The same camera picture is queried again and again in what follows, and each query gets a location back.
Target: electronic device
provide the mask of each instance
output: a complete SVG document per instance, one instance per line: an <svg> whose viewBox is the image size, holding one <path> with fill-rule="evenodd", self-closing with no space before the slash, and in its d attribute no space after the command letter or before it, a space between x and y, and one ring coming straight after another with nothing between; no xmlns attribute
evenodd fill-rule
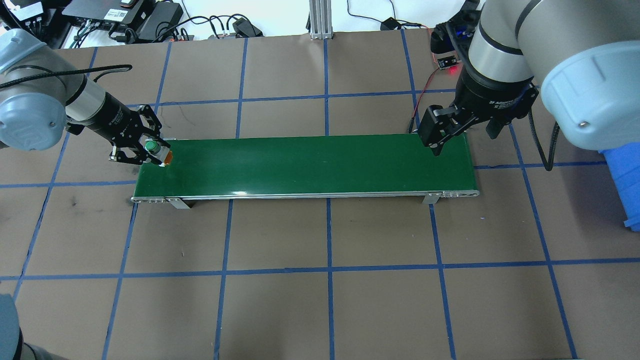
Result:
<svg viewBox="0 0 640 360"><path fill-rule="evenodd" d="M154 11L147 17L142 26L140 26L136 42L153 42L159 35L163 34L165 29L177 25L180 22L182 14L182 6L178 3L169 3L166 1L157 3ZM166 39L168 36L170 36L169 33L160 38L159 41Z"/></svg>
<svg viewBox="0 0 640 360"><path fill-rule="evenodd" d="M99 29L123 33L127 28L137 30L143 21L151 15L154 0L138 0L131 8L123 8L120 0L72 0L62 12L73 17L75 25L80 26L87 20L98 22Z"/></svg>

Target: blue plastic bin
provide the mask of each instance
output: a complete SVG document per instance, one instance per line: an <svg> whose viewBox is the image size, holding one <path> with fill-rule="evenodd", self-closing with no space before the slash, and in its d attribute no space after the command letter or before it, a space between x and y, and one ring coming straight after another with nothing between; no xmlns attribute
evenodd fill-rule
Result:
<svg viewBox="0 0 640 360"><path fill-rule="evenodd" d="M625 225L640 231L640 142L602 151L629 220Z"/></svg>

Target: black cable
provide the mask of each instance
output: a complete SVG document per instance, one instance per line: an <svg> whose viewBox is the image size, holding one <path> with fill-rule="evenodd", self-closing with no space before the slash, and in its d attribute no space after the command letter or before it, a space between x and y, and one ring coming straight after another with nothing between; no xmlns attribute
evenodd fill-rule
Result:
<svg viewBox="0 0 640 360"><path fill-rule="evenodd" d="M542 165L545 166L546 171L551 171L554 168L554 156L556 155L556 144L558 140L558 134L560 133L560 125L556 122L554 124L554 129L551 131L551 143L549 145L549 158L545 156L545 151L542 149L542 145L540 145L540 139L538 138L538 134L536 132L536 124L533 122L533 112L529 111L529 125L531 125L531 134L533 135L533 141L536 143L536 148L538 148L538 154L540 154L540 159L542 160Z"/></svg>
<svg viewBox="0 0 640 360"><path fill-rule="evenodd" d="M138 34L132 28L126 28L124 30L124 35L130 34L131 38L127 37L127 44L133 44L138 41Z"/></svg>
<svg viewBox="0 0 640 360"><path fill-rule="evenodd" d="M222 24L222 19L220 19L220 17L222 16L211 15L209 17L209 20L217 19L220 22L220 28L222 29L222 32L225 32L225 26L224 24Z"/></svg>
<svg viewBox="0 0 640 360"><path fill-rule="evenodd" d="M396 18L396 6L394 5L394 0L389 0L391 3L391 9L394 11L394 19Z"/></svg>
<svg viewBox="0 0 640 360"><path fill-rule="evenodd" d="M211 29L213 30L213 35L215 35L215 36L216 36L216 38L220 38L220 37L218 36L218 32L216 31L216 27L213 25L213 21L211 21L211 19L210 19L210 18L208 18L208 17L204 17L204 16L194 16L194 17L190 17L190 18L186 19L185 21L181 21L181 22L179 22L178 24L176 24L176 25L174 25L174 26L172 26L172 27L170 27L170 28L167 28L167 29L165 30L165 32L164 32L164 33L160 34L160 35L159 35L158 37L156 37L156 39L155 39L154 41L152 41L152 42L158 42L158 41L160 41L168 31L173 32L173 31L174 31L175 29L177 29L179 26L185 25L187 22L192 21L193 19L204 19L204 20L206 20L206 21L204 21L204 22L199 22L199 23L198 23L198 25L199 25L199 24L205 24L206 22L208 22L208 23L209 23L209 25L211 25Z"/></svg>
<svg viewBox="0 0 640 360"><path fill-rule="evenodd" d="M90 33L93 33L94 31L98 30L100 28L100 24L95 25L92 29L89 29L89 31L87 31L86 33L82 34L80 36L80 38L78 40L76 40L76 49L79 49L82 44L84 43L84 41L86 40L86 38L89 36Z"/></svg>
<svg viewBox="0 0 640 360"><path fill-rule="evenodd" d="M102 76L109 75L109 74L113 74L113 73L116 73L116 72L127 72L127 71L129 71L129 70L133 69L133 66L132 66L132 65L129 65L129 64L120 65L120 66L121 66L121 68L120 68L120 69L112 69L112 70L107 70L107 71L103 71L103 72L101 72L100 74L98 74L98 76L96 76L96 77L93 79L93 81L97 83L97 82L98 82L98 80L99 80Z"/></svg>
<svg viewBox="0 0 640 360"><path fill-rule="evenodd" d="M27 81L33 81L33 80L39 80L39 79L45 79L45 78L52 78L54 76L69 76L69 75L78 75L78 74L89 74L90 72L107 71L107 70L115 70L115 69L128 69L128 70L131 70L131 69L133 69L133 66L131 64L123 64L123 65L110 65L110 66L94 67L94 68L91 68L91 69L44 72L42 74L35 74L35 75L25 76L24 78L11 80L11 81L8 81L8 82L6 82L4 84L0 84L0 90L5 89L5 88L10 88L11 86L15 86L15 85L19 85L19 84L25 83Z"/></svg>
<svg viewBox="0 0 640 360"><path fill-rule="evenodd" d="M184 4L184 0L180 0L180 2L182 3L182 8L184 9L184 13L187 14L187 18L191 18L191 15L189 14L189 10L187 10L187 6Z"/></svg>
<svg viewBox="0 0 640 360"><path fill-rule="evenodd" d="M182 36L182 39L184 41L189 41L189 33L187 32L187 29L185 28L180 29L180 36Z"/></svg>
<svg viewBox="0 0 640 360"><path fill-rule="evenodd" d="M349 9L349 0L347 0L347 13L353 17L361 17L363 19L369 19L369 20L373 20L373 21L377 21L380 24L382 24L382 21L378 20L378 19L374 19L372 17L368 17L368 16L363 16L363 15L354 15L351 13L351 10Z"/></svg>

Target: blue tape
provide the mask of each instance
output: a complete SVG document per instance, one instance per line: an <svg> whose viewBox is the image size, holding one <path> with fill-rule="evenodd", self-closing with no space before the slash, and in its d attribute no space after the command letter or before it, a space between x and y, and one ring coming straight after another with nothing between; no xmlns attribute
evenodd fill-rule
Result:
<svg viewBox="0 0 640 360"><path fill-rule="evenodd" d="M335 360L335 328L333 326L333 235L331 199L326 200L326 266L329 314L329 359Z"/></svg>
<svg viewBox="0 0 640 360"><path fill-rule="evenodd" d="M227 230L225 233L225 251L222 257L222 272L220 277L220 294L218 297L218 319L216 320L216 335L213 346L213 358L218 360L220 358L220 338L222 335L222 309L225 304L225 288L227 285L227 265L229 262L229 245L231 242L231 219L234 211L234 201L229 200L229 206L227 209Z"/></svg>
<svg viewBox="0 0 640 360"><path fill-rule="evenodd" d="M546 261L505 261L500 263L468 263L468 264L443 264L445 269L469 269L469 268L512 268L523 266L546 266Z"/></svg>
<svg viewBox="0 0 640 360"><path fill-rule="evenodd" d="M418 104L417 98L415 96L415 83L413 82L413 69L411 66L411 57L409 56L409 47L406 43L406 35L404 33L404 29L400 29L400 35L402 35L402 45L404 47L404 57L406 58L406 67L409 69L409 82L411 83L411 96L413 97L413 107ZM420 115L415 113L415 127L418 128L420 126Z"/></svg>
<svg viewBox="0 0 640 360"><path fill-rule="evenodd" d="M571 356L574 359L578 358L575 344L573 343L573 336L571 335L571 329L569 328L569 321L566 318L566 313L564 312L564 304L562 301L562 296L560 295L560 288L558 287L556 273L554 271L553 263L551 262L551 256L549 254L549 249L547 247L547 240L545 239L545 233L542 229L542 222L540 221L540 214L538 213L538 207L536 206L536 200L533 197L533 191L531 190L531 183L529 182L529 176L527 175L527 168L524 165L524 161L522 160L522 153L520 152L520 146L518 144L518 138L516 136L515 130L513 129L513 125L509 125L509 131L511 132L511 137L513 139L513 145L516 148L516 153L518 154L518 162L522 167L522 177L524 178L524 183L527 187L527 194L529 196L529 202L531 203L531 209L533 210L533 216L536 220L536 227L538 228L538 234L540 236L540 244L542 245L542 251L545 254L546 264L549 270L549 276L551 277L551 284L554 289L554 293L556 295L556 302L558 305L558 310L560 311L560 318L562 319L562 324L564 327L564 333L566 335L566 340L569 345L569 350L571 351Z"/></svg>
<svg viewBox="0 0 640 360"><path fill-rule="evenodd" d="M136 222L136 214L138 213L138 204L133 204L131 209L131 219L129 220L129 229L127 230L127 240L124 244L124 250L122 252L122 262L120 263L120 273L118 274L118 284L116 285L116 292L113 295L113 305L111 306L111 315L109 316L109 325L107 326L107 336L104 338L104 347L102 348L102 360L107 359L109 353L109 343L111 342L111 334L113 332L113 322L116 318L116 312L118 311L118 302L120 301L120 290L122 289L122 279L124 275L124 269L127 266L127 258L129 257L129 247L131 246L131 237L133 235L133 227Z"/></svg>
<svg viewBox="0 0 640 360"><path fill-rule="evenodd" d="M236 119L236 139L240 137L240 121L242 119L242 103L244 101L244 72L246 70L246 50L249 44L249 39L244 38L244 50L242 54L242 68L240 72L240 92L238 94L238 115Z"/></svg>
<svg viewBox="0 0 640 360"><path fill-rule="evenodd" d="M553 265L628 264L640 263L640 258L552 260L551 263Z"/></svg>
<svg viewBox="0 0 640 360"><path fill-rule="evenodd" d="M442 292L442 307L444 309L444 321L447 327L447 337L449 339L449 353L452 360L457 360L456 345L453 341L453 328L451 325L451 314L449 312L449 297L447 295L447 283L444 279L444 266L442 264L442 253L440 252L440 239L438 238L438 225L436 223L435 208L429 205L429 214L431 215L431 230L433 231L433 245L436 251L436 260L438 262L438 276L440 278L440 291Z"/></svg>
<svg viewBox="0 0 640 360"><path fill-rule="evenodd" d="M158 106L160 105L160 98L162 97L162 90L164 88L164 78L166 77L166 70L169 67L169 57L171 56L171 45L173 42L169 42L166 48L166 57L164 58L164 67L162 69L162 76L160 77L160 85L158 86L158 95L156 97L156 103L154 105L154 112L157 113Z"/></svg>
<svg viewBox="0 0 640 360"><path fill-rule="evenodd" d="M66 188L71 186L118 186L118 185L134 185L135 180L127 181L94 181L85 183L54 183L55 188Z"/></svg>
<svg viewBox="0 0 640 360"><path fill-rule="evenodd" d="M324 135L329 136L329 45L328 40L323 40L324 58Z"/></svg>
<svg viewBox="0 0 640 360"><path fill-rule="evenodd" d="M5 184L0 185L0 189L14 188L48 188L50 184Z"/></svg>
<svg viewBox="0 0 640 360"><path fill-rule="evenodd" d="M280 97L250 97L243 99L243 102L260 102L260 101L281 101L281 100L308 100L308 99L324 99L325 95L298 95L298 96L280 96Z"/></svg>

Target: metal post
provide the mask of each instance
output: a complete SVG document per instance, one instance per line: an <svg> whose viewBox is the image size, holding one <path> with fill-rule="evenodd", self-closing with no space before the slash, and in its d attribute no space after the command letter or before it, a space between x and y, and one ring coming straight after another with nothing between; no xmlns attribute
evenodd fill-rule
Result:
<svg viewBox="0 0 640 360"><path fill-rule="evenodd" d="M333 38L331 0L309 0L311 39Z"/></svg>

